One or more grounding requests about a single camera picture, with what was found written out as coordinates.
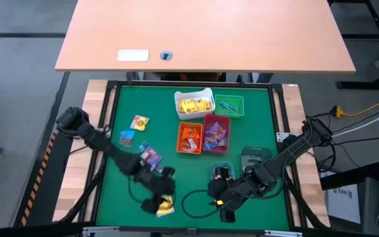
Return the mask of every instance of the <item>white cable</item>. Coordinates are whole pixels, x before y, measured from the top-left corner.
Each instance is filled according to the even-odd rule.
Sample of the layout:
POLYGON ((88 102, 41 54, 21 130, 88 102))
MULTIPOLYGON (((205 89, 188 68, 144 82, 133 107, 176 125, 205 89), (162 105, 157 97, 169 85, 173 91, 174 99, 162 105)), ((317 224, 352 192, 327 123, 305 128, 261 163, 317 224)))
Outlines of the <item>white cable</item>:
POLYGON ((370 121, 370 122, 368 122, 368 123, 366 123, 366 124, 364 124, 364 125, 361 125, 361 126, 359 126, 359 127, 357 127, 357 128, 352 128, 352 129, 350 129, 350 130, 348 130, 348 131, 340 132, 339 134, 335 134, 335 135, 333 135, 332 137, 335 138, 335 137, 338 137, 338 136, 340 136, 340 135, 343 135, 343 134, 346 134, 346 133, 350 133, 350 132, 356 131, 356 130, 361 129, 361 128, 364 128, 364 127, 368 126, 369 124, 372 124, 373 122, 376 122, 376 121, 378 121, 378 120, 379 120, 379 117, 376 118, 376 119, 374 119, 374 120, 372 120, 372 121, 370 121))

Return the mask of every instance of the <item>orange and black striped tape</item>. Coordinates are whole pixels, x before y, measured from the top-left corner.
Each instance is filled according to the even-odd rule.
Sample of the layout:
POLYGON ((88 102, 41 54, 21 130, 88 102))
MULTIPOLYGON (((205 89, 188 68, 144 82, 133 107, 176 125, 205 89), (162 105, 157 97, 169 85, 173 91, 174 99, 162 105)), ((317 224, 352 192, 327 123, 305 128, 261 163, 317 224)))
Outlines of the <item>orange and black striped tape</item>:
POLYGON ((26 226, 27 219, 28 219, 28 217, 30 215, 30 211, 32 210, 32 207, 33 207, 33 202, 34 202, 34 200, 36 198, 36 194, 38 193, 38 190, 39 190, 40 182, 41 182, 43 174, 45 172, 45 168, 46 168, 47 161, 49 159, 49 155, 51 154, 51 151, 52 151, 53 143, 55 142, 55 138, 57 137, 57 133, 58 133, 58 130, 54 131, 54 133, 52 133, 51 139, 49 140, 49 144, 48 144, 47 149, 46 149, 45 157, 43 158, 42 164, 41 164, 40 169, 39 169, 39 173, 36 176, 36 180, 34 182, 32 192, 30 193, 29 200, 27 201, 26 209, 24 210, 24 215, 21 218, 21 226, 26 226))

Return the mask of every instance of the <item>white label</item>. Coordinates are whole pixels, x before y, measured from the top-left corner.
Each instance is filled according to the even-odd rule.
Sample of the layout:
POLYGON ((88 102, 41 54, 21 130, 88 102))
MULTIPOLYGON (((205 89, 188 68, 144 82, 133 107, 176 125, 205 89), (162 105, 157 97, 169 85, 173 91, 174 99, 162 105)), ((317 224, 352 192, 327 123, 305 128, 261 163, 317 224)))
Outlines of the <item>white label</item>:
POLYGON ((147 49, 121 49, 116 58, 120 62, 145 62, 149 60, 147 49))

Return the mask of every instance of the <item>yellow cable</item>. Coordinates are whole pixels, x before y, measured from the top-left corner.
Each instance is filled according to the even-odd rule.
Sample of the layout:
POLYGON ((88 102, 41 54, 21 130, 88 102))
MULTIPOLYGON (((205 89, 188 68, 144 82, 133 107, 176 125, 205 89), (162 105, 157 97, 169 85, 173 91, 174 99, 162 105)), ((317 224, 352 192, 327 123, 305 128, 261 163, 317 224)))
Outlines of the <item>yellow cable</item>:
POLYGON ((344 113, 343 111, 341 111, 341 115, 344 115, 344 116, 357 116, 357 115, 361 115, 361 114, 363 114, 363 113, 365 113, 365 112, 367 112, 367 111, 369 111, 369 110, 371 110, 371 109, 373 109, 373 108, 375 108, 377 106, 379 106, 379 103, 377 103, 377 104, 369 107, 368 109, 364 109, 361 112, 354 113, 354 114, 347 114, 347 113, 344 113))

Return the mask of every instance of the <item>orange bin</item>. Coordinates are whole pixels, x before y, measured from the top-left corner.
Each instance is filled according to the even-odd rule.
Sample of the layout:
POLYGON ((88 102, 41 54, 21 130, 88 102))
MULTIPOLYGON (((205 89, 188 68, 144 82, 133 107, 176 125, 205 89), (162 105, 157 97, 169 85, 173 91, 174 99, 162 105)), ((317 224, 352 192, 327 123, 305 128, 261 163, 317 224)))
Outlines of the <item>orange bin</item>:
POLYGON ((178 142, 176 143, 176 152, 198 154, 199 155, 201 153, 202 144, 203 144, 203 125, 202 124, 197 124, 197 123, 193 123, 193 122, 181 122, 179 124, 178 142), (198 131, 198 134, 200 135, 200 139, 198 141, 198 144, 196 144, 198 147, 197 151, 188 152, 188 151, 184 151, 182 149, 182 147, 180 147, 180 143, 183 141, 182 135, 184 133, 184 128, 193 128, 193 129, 196 129, 198 131))

